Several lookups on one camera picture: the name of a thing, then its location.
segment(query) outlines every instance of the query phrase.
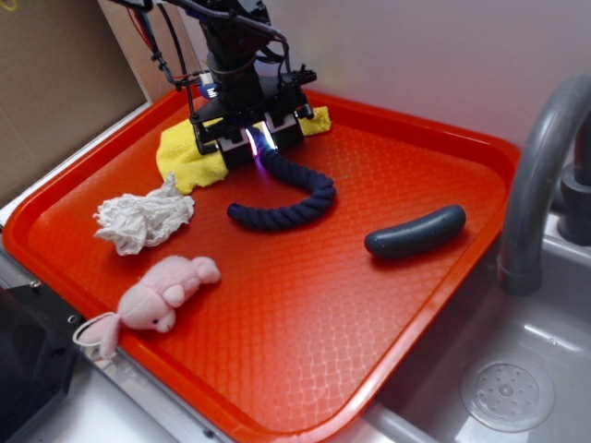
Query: twisted rope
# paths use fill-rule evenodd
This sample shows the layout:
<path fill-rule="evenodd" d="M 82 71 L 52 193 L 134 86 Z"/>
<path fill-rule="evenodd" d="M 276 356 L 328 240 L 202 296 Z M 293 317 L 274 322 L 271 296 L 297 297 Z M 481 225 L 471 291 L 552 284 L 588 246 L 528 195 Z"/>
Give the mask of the twisted rope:
<path fill-rule="evenodd" d="M 247 228 L 264 231 L 295 228 L 320 217 L 331 206 L 336 195 L 332 179 L 282 157 L 269 146 L 257 128 L 250 128 L 249 131 L 259 149 L 259 160 L 264 168 L 277 179 L 302 187 L 310 191 L 311 195 L 295 205 L 269 210 L 232 203 L 228 207 L 228 216 Z"/>

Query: faucet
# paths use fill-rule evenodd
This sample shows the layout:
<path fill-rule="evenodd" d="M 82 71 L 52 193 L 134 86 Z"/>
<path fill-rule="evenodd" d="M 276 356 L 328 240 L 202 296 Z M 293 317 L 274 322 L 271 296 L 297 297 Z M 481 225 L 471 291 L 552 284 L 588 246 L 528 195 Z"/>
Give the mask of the faucet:
<path fill-rule="evenodd" d="M 498 281 L 506 293 L 528 295 L 542 284 L 542 241 L 560 175 L 566 214 L 558 231 L 573 243 L 591 245 L 590 113 L 591 76 L 570 78 L 552 93 L 527 138 L 498 256 Z M 574 161 L 562 168 L 573 143 Z"/>

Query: pink plush toy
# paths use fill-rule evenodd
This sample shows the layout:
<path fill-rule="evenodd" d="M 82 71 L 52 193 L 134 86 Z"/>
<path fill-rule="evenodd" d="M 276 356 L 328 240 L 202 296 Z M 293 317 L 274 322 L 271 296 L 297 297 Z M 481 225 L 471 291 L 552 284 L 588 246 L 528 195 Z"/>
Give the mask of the pink plush toy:
<path fill-rule="evenodd" d="M 80 326 L 74 333 L 74 342 L 82 346 L 100 345 L 101 357 L 106 359 L 115 352 L 122 323 L 131 329 L 168 332 L 175 324 L 175 308 L 202 283 L 216 283 L 220 277 L 211 258 L 167 257 L 123 294 L 116 313 L 101 314 Z"/>

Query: stainless steel sink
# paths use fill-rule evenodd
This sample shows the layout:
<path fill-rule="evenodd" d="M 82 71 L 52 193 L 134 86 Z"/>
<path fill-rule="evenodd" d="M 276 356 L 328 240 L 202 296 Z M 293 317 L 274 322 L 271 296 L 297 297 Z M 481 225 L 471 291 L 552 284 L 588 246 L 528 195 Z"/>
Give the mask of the stainless steel sink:
<path fill-rule="evenodd" d="M 392 440 L 590 441 L 591 252 L 546 236 L 542 287 L 528 296 L 500 289 L 497 254 L 494 245 L 380 392 L 378 405 L 410 424 L 402 435 L 374 423 Z"/>

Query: gray rubber sausage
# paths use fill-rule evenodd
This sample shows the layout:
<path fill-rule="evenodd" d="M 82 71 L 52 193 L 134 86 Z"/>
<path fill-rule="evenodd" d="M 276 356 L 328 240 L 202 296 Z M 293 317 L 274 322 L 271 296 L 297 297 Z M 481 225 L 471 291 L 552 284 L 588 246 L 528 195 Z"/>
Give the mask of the gray rubber sausage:
<path fill-rule="evenodd" d="M 379 258 L 406 257 L 449 242 L 464 225 L 464 209 L 446 206 L 419 219 L 369 233 L 365 246 Z"/>

